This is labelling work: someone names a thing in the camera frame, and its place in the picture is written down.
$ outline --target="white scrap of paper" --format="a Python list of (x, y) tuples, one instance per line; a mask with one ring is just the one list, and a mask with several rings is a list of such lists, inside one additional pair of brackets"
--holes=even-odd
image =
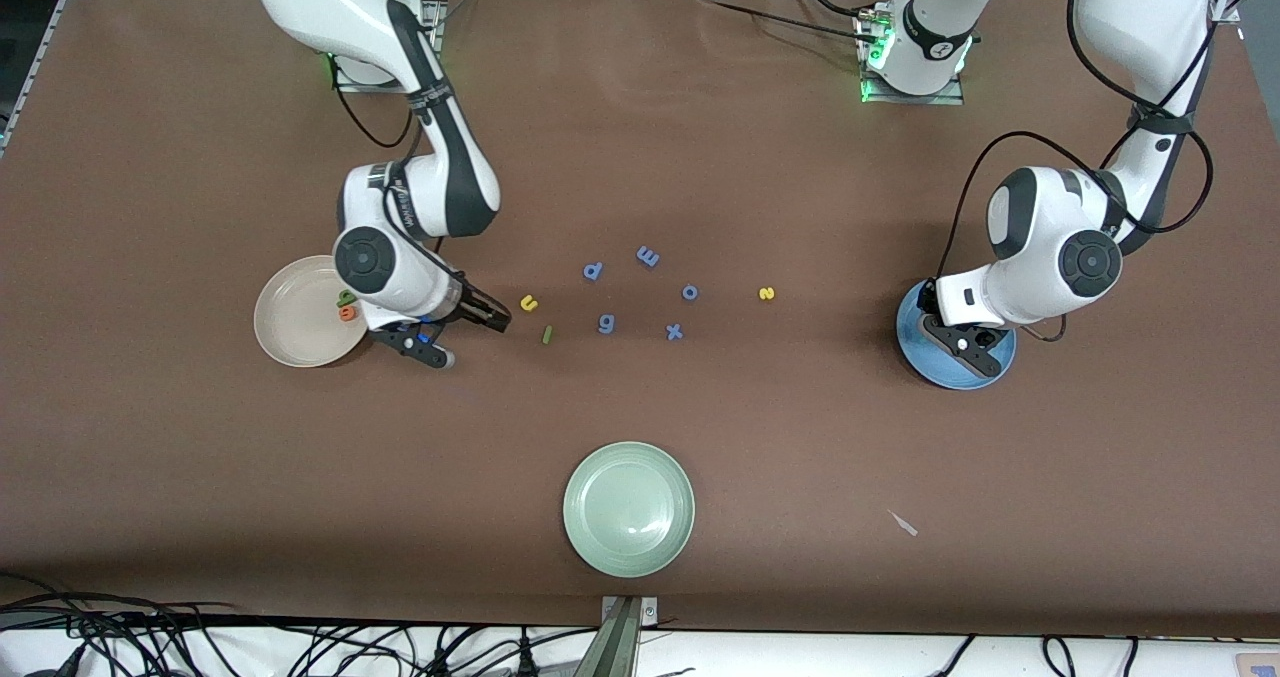
[(897, 520), (897, 526), (901, 527), (901, 529), (904, 529), (904, 530), (906, 530), (908, 535), (916, 536), (916, 535), (920, 534), (919, 530), (916, 530), (915, 527), (911, 527), (910, 522), (908, 522), (906, 520), (902, 520), (901, 517), (899, 517), (897, 513), (893, 512), (892, 509), (887, 509), (886, 512), (891, 513), (893, 516), (893, 520)]

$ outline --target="light green bowl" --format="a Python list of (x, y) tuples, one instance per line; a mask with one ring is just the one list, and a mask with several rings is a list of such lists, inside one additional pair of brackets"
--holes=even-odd
[(671, 564), (694, 530), (694, 488), (669, 454), (644, 443), (593, 452), (564, 490), (564, 531), (577, 554), (614, 577)]

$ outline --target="brown tabletop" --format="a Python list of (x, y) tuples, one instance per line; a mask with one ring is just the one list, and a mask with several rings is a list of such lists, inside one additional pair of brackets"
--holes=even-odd
[[(383, 346), (291, 370), (253, 338), (270, 275), (329, 251), (343, 175), (401, 154), (321, 59), (257, 0), (70, 3), (0, 159), (0, 564), (259, 613), (590, 623), (628, 593), (691, 627), (1275, 633), (1280, 159), (1234, 29), (1192, 225), (991, 389), (929, 386), (896, 347), (987, 139), (1094, 161), (1124, 129), (1062, 17), (992, 1), (965, 106), (905, 108), (859, 102), (847, 40), (699, 0), (471, 0), (444, 63), (503, 211), (443, 253), (540, 307), (448, 331), (436, 372)], [(352, 106), (380, 134), (404, 115)], [(1061, 165), (1009, 145), (979, 171), (956, 270), (991, 259), (986, 193), (1038, 163)], [(1202, 174), (1187, 150), (1171, 215)], [(561, 525), (616, 440), (667, 449), (698, 499), (636, 581)]]

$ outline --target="blue sticker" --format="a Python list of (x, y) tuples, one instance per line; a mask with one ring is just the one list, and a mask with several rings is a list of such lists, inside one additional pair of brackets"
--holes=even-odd
[(658, 252), (644, 247), (644, 244), (641, 244), (640, 250), (636, 250), (636, 259), (639, 259), (640, 262), (648, 264), (649, 267), (658, 266)]

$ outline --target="blue plate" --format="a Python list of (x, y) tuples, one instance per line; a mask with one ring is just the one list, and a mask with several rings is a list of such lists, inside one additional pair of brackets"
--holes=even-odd
[(911, 288), (902, 303), (897, 305), (897, 344), (902, 348), (906, 361), (925, 380), (934, 385), (946, 386), (948, 390), (977, 390), (987, 386), (992, 381), (1004, 378), (1014, 363), (1014, 353), (1018, 349), (1018, 331), (1010, 331), (1000, 344), (991, 351), (996, 362), (1001, 363), (1001, 370), (995, 378), (979, 378), (969, 367), (960, 363), (950, 352), (942, 349), (932, 339), (925, 337), (920, 329), (920, 317), (924, 312), (915, 306), (915, 299), (920, 294), (924, 282), (919, 282)]

